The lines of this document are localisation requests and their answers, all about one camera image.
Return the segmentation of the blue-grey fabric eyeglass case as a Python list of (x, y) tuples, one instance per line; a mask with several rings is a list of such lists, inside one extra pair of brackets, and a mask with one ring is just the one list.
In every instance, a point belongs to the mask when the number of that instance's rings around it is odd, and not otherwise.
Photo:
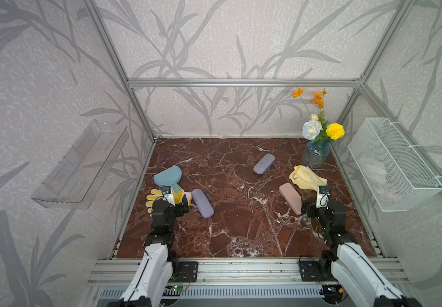
[(194, 189), (192, 191), (192, 198), (201, 216), (208, 219), (214, 215), (214, 209), (201, 189)]

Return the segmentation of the yellow microfiber cloth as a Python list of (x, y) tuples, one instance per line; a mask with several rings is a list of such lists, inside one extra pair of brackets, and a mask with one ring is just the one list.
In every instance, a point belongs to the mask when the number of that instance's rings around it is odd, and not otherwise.
[(320, 186), (326, 186), (328, 183), (327, 179), (319, 177), (309, 167), (304, 165), (295, 166), (289, 175), (289, 179), (300, 189), (313, 191), (318, 191)]

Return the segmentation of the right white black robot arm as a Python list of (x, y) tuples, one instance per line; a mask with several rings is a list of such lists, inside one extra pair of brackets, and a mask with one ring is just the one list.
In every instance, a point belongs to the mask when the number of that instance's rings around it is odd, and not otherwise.
[(420, 306), (397, 289), (369, 260), (346, 230), (346, 207), (330, 200), (325, 207), (305, 202), (303, 212), (323, 229), (328, 249), (318, 260), (299, 259), (302, 281), (336, 281), (356, 306)]

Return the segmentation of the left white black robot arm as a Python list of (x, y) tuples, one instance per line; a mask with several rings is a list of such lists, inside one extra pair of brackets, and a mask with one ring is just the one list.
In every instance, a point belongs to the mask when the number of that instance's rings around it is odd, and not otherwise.
[(144, 243), (144, 255), (128, 288), (118, 301), (109, 306), (159, 306), (163, 292), (179, 269), (174, 243), (174, 224), (177, 217), (189, 212), (186, 196), (172, 204), (161, 196), (153, 202), (151, 231)]

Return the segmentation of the pink eyeglass case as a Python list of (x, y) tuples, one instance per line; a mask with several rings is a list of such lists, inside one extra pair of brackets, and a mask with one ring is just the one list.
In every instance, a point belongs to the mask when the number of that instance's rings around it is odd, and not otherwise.
[(302, 197), (291, 183), (282, 184), (279, 192), (296, 215), (302, 214)]

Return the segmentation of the yellow white work glove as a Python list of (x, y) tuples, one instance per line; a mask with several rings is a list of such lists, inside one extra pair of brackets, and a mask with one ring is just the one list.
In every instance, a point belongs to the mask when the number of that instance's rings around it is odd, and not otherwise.
[[(175, 203), (180, 203), (181, 199), (186, 196), (189, 200), (189, 206), (192, 206), (192, 193), (185, 192), (183, 189), (181, 189), (181, 192), (175, 193), (174, 192), (174, 199)], [(162, 198), (162, 192), (159, 189), (152, 189), (148, 196), (146, 197), (146, 207), (148, 208), (148, 213), (152, 213), (153, 211), (153, 204), (157, 199), (163, 199)]]

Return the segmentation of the glass flower vase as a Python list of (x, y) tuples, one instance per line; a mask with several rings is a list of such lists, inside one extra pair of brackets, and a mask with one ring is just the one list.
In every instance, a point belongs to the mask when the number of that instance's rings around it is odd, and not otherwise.
[(302, 154), (303, 163), (311, 169), (319, 168), (330, 154), (330, 142), (309, 141)]

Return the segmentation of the white items in basket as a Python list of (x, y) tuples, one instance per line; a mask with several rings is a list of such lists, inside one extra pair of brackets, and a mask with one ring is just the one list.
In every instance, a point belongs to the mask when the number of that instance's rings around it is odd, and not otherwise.
[(367, 176), (368, 179), (371, 179), (379, 185), (385, 185), (387, 183), (387, 170), (382, 162), (362, 153), (358, 158), (358, 163), (363, 174)]

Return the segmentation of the artificial flower bouquet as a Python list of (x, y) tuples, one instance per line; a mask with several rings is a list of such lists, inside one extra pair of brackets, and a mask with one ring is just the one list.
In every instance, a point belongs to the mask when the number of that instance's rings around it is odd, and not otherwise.
[(318, 108), (318, 114), (311, 113), (310, 120), (305, 122), (302, 128), (302, 136), (308, 141), (331, 142), (341, 139), (346, 131), (339, 123), (330, 123), (325, 118), (325, 96), (326, 89), (313, 95), (312, 103)]

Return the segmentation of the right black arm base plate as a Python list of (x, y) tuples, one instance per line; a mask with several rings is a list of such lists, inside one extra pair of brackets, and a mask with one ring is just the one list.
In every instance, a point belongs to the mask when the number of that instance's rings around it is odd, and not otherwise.
[(299, 257), (299, 273), (302, 281), (306, 282), (324, 282), (336, 281), (336, 279), (320, 263), (311, 257)]

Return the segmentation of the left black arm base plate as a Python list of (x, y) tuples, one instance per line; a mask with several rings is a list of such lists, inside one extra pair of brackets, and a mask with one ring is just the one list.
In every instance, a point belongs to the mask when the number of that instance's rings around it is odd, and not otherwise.
[(173, 283), (195, 283), (199, 272), (199, 262), (196, 261), (180, 261), (174, 267), (173, 275), (170, 282)]

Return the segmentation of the aluminium front rail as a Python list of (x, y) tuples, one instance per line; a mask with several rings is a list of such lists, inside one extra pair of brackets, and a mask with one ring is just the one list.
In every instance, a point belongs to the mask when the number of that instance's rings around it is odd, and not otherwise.
[[(195, 285), (301, 284), (299, 259), (194, 258), (199, 264)], [(99, 260), (87, 281), (89, 286), (127, 286), (139, 268), (139, 259)]]

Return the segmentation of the clear acrylic wall shelf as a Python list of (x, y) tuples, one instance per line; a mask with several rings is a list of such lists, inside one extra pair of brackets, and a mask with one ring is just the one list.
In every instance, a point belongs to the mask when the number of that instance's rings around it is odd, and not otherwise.
[(129, 137), (125, 124), (93, 120), (30, 199), (46, 209), (87, 210)]

